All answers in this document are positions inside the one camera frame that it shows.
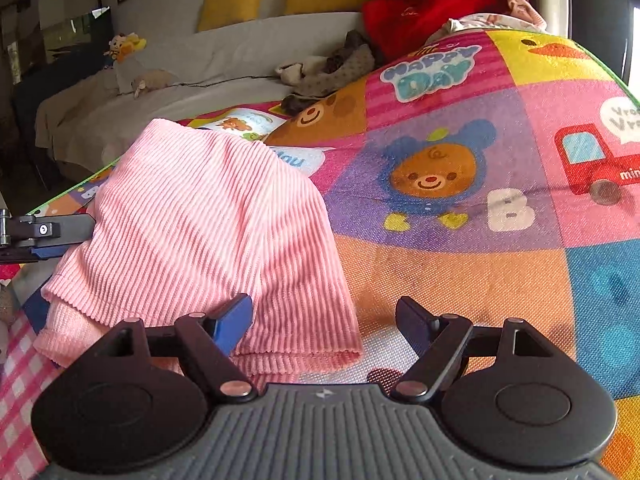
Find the pink ribbed garment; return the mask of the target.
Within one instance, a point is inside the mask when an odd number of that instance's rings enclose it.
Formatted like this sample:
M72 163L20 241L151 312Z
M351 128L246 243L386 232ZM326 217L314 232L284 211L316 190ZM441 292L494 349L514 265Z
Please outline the pink ribbed garment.
M35 346L56 364L126 318L168 326L240 292L254 314L232 358L248 376L292 382L360 359L326 204L268 146L155 119L88 211L92 237L41 291L49 312Z

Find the floral folded cloth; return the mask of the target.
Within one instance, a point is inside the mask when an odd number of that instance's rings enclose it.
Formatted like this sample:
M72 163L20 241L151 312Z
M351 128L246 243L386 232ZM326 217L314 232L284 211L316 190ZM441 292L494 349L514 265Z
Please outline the floral folded cloth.
M547 22L530 4L529 0L506 0L509 12L499 13L474 13L462 16L462 18L450 18L440 26L433 35L425 41L431 44L442 38L451 36L455 32L471 29L513 29L524 32L545 32Z

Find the grey dotted plush toy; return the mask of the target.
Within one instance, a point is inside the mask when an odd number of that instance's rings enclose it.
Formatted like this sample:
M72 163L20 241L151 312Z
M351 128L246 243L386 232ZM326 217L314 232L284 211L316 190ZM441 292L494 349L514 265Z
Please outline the grey dotted plush toy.
M358 30L350 30L344 44L329 56L307 56L303 61L286 62L274 70L282 84L292 89L281 102L282 110L294 116L374 68L375 57L369 41Z

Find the yellow cushion left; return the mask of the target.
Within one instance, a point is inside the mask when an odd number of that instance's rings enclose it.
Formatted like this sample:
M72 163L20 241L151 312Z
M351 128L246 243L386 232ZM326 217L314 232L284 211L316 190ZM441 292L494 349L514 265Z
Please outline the yellow cushion left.
M262 0L204 0L197 32L254 21Z

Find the yellow plush duck toy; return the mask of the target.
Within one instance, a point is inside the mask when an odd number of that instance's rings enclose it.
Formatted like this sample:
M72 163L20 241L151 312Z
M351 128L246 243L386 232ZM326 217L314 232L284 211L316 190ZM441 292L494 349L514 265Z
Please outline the yellow plush duck toy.
M108 65L121 63L128 55L143 50L146 40L134 32L128 35L118 34L108 43L108 50L104 53Z

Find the white covered sofa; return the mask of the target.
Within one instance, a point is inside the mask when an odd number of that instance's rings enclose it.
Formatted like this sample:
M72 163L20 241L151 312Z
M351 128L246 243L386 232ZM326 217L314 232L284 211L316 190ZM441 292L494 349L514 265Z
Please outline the white covered sofa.
M154 118L178 120L282 100L290 89L274 71L285 62L328 54L350 30L355 12L264 18L154 42L39 106L35 144L67 177L96 172L121 155ZM169 87L137 99L131 84L148 70L176 76Z

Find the colourful cartoon play mat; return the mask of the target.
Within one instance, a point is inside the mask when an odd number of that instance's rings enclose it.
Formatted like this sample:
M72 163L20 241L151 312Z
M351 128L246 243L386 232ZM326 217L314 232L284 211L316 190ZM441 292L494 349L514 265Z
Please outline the colourful cartoon play mat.
M483 325L521 315L612 394L618 423L603 463L638 477L639 112L582 47L533 32L457 32L265 140L229 109L177 124L268 146L326 204L362 353L294 380L389 386L410 356L392 325L402 295ZM10 329L6 479L44 466L28 419L63 368L35 346L48 312L35 301Z

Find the small beige plush toy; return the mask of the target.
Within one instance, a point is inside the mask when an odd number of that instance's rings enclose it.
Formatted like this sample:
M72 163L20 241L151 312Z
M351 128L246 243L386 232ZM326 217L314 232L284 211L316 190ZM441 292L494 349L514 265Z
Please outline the small beige plush toy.
M175 81L176 76L167 70L148 70L134 78L131 87L134 90L134 97L137 99L142 94L167 88Z

